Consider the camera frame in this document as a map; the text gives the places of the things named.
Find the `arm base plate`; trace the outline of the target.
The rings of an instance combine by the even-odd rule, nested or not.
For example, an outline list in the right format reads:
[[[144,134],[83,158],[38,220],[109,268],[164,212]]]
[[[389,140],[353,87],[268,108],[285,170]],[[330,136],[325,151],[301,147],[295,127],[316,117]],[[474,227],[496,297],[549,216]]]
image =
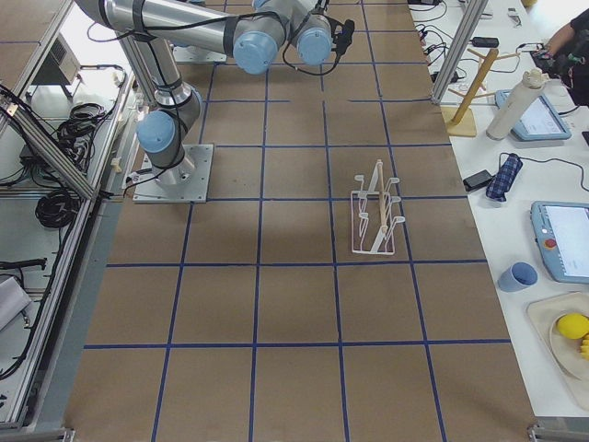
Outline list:
[[[173,169],[165,171],[157,179],[153,177],[160,172],[151,170],[151,161],[144,154],[143,167],[148,172],[138,178],[144,181],[133,188],[133,201],[138,204],[184,204],[205,203],[214,156],[214,146],[184,145],[183,161]]]

